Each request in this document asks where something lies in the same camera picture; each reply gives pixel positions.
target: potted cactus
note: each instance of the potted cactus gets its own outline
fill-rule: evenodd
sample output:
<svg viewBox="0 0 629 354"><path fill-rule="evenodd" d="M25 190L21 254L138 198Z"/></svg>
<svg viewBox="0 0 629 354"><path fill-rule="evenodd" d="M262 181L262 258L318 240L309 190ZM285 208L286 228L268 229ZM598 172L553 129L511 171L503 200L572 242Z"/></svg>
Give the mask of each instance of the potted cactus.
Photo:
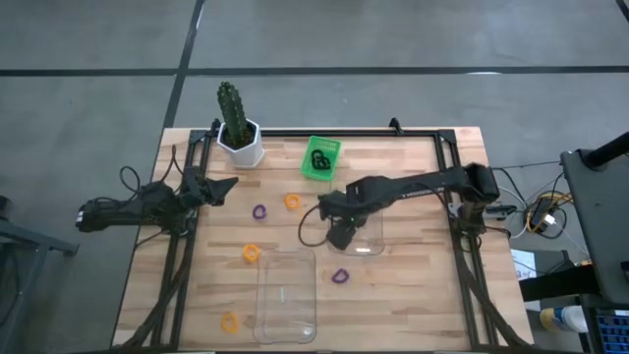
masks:
<svg viewBox="0 0 629 354"><path fill-rule="evenodd" d="M225 120L218 131L218 144L229 153L236 168L256 167L264 157L261 133L258 124L245 118L238 90L230 83L221 83L218 104Z"/></svg>

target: purple ring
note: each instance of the purple ring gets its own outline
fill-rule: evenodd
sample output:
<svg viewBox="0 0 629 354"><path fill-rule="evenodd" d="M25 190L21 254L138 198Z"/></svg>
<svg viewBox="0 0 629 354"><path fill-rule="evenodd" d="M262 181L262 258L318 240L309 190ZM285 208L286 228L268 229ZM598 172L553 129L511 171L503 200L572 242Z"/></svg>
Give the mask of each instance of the purple ring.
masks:
<svg viewBox="0 0 629 354"><path fill-rule="evenodd" d="M263 206L263 205L254 206L253 216L255 220L264 219L266 217L266 206Z"/></svg>
<svg viewBox="0 0 629 354"><path fill-rule="evenodd" d="M332 281L336 284L342 284L350 279L350 273L347 272L344 268L340 268L336 270L336 273L332 275Z"/></svg>

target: plastic ring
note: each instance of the plastic ring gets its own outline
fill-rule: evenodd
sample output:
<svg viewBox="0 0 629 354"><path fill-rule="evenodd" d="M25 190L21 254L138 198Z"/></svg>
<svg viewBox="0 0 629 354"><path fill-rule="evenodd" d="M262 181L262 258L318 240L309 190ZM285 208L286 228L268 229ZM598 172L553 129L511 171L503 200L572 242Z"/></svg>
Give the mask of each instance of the plastic ring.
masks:
<svg viewBox="0 0 629 354"><path fill-rule="evenodd" d="M336 284L343 284L350 279L350 273L347 270L340 268L336 270L336 273L332 275L332 281Z"/></svg>
<svg viewBox="0 0 629 354"><path fill-rule="evenodd" d="M253 216L255 220L262 220L266 217L266 207L263 205L254 206Z"/></svg>
<svg viewBox="0 0 629 354"><path fill-rule="evenodd" d="M295 210L299 207L300 203L301 199L298 195L287 195L286 198L284 198L284 204L289 210Z"/></svg>
<svg viewBox="0 0 629 354"><path fill-rule="evenodd" d="M233 313L226 313L220 319L220 327L228 333L236 333L238 331L238 318Z"/></svg>
<svg viewBox="0 0 629 354"><path fill-rule="evenodd" d="M259 248L256 245L245 245L243 249L243 256L245 260L249 262L257 261L257 256L259 255Z"/></svg>

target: cactus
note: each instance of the cactus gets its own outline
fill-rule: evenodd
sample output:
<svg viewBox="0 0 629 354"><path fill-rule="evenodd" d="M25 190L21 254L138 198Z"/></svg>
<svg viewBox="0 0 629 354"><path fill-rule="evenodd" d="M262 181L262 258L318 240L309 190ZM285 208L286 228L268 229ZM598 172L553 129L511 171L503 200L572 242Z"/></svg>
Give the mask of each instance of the cactus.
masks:
<svg viewBox="0 0 629 354"><path fill-rule="evenodd" d="M229 133L230 145L241 148L250 143L247 119L243 110L243 102L238 90L228 82L223 82L218 88L218 104L223 112L223 119Z"/></svg>

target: orange ring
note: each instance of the orange ring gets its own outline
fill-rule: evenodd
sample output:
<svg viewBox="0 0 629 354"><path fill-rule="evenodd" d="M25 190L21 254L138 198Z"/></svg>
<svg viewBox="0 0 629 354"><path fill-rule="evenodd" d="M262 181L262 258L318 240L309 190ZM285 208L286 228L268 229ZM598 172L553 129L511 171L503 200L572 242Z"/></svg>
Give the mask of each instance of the orange ring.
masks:
<svg viewBox="0 0 629 354"><path fill-rule="evenodd" d="M233 313L225 313L220 319L220 327L228 333L238 332L238 318Z"/></svg>
<svg viewBox="0 0 629 354"><path fill-rule="evenodd" d="M257 261L257 255L259 255L259 248L256 245L245 245L245 248L243 249L243 256L245 257L245 260L255 262Z"/></svg>
<svg viewBox="0 0 629 354"><path fill-rule="evenodd" d="M301 199L298 195L290 194L284 198L284 204L289 210L295 210L300 206Z"/></svg>

